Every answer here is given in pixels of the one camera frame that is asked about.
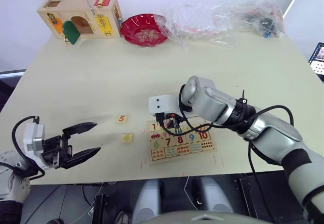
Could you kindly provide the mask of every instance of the dot pattern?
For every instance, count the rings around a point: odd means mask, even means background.
[[[169,158],[169,157],[175,157],[175,156],[178,156],[177,147],[176,146],[167,147],[166,148],[166,157]]]
[[[210,151],[210,150],[213,150],[215,148],[212,141],[202,142],[201,147],[202,147],[203,151]]]
[[[152,160],[159,160],[159,159],[163,159],[166,157],[164,149],[158,149],[156,151],[151,150],[152,152]]]
[[[190,153],[189,144],[179,145],[179,146],[177,146],[177,148],[178,148],[179,155],[186,155],[186,154]]]
[[[191,153],[201,152],[203,150],[200,142],[189,144],[189,148],[190,148]]]

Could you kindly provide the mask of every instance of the number puzzle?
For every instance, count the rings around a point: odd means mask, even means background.
[[[192,125],[194,127],[206,123],[199,117],[193,117],[190,121],[193,121]],[[147,123],[147,129],[151,162],[163,162],[179,157],[186,157],[186,155],[192,155],[198,152],[215,150],[215,143],[210,132],[192,131],[183,136],[174,137],[161,129],[159,123],[153,121]],[[182,125],[178,129],[169,130],[173,133],[182,133],[190,130],[190,127],[188,125]]]

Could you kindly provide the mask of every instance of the lock box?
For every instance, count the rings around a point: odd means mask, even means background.
[[[47,0],[37,12],[56,38],[69,38],[75,30],[80,38],[120,38],[117,0]]]

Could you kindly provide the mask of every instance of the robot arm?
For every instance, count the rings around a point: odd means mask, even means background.
[[[63,130],[63,135],[45,140],[44,125],[39,118],[28,123],[25,128],[21,150],[0,154],[0,223],[20,223],[22,206],[30,191],[29,180],[42,177],[49,168],[68,169],[93,157],[101,148],[86,149],[72,154],[68,139],[76,133],[90,130],[96,123],[81,123]],[[13,141],[16,142],[15,129]]]
[[[168,128],[178,127],[184,117],[198,115],[215,124],[212,127],[237,132],[251,142],[259,157],[283,166],[305,217],[312,223],[324,223],[324,158],[304,144],[291,124],[248,105],[244,97],[236,100],[217,90],[211,80],[197,76],[190,77],[179,100],[170,95],[151,97],[149,109],[161,125],[165,119],[172,122],[166,124]]]

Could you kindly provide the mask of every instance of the table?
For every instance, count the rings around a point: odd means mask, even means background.
[[[265,39],[239,33],[236,48],[193,43],[189,50],[167,41],[141,48],[124,39],[81,39],[74,46],[51,37],[19,81],[0,114],[0,151],[12,150],[11,130],[28,115],[39,115],[46,138],[61,129],[92,121],[91,131],[74,135],[74,152],[102,147],[87,162],[69,170],[50,169],[32,184],[72,184],[251,172],[248,144],[227,129],[214,129],[217,151],[159,164],[149,163],[143,130],[154,120],[148,98],[177,95],[192,75],[213,80],[236,98],[245,89],[249,103],[260,108],[288,106],[305,143],[324,155],[324,91],[307,61],[289,38]],[[283,110],[273,114],[288,120]],[[129,115],[116,124],[117,115]],[[22,140],[24,127],[17,131]],[[122,133],[134,133],[130,144]],[[253,153],[256,171],[279,170]]]

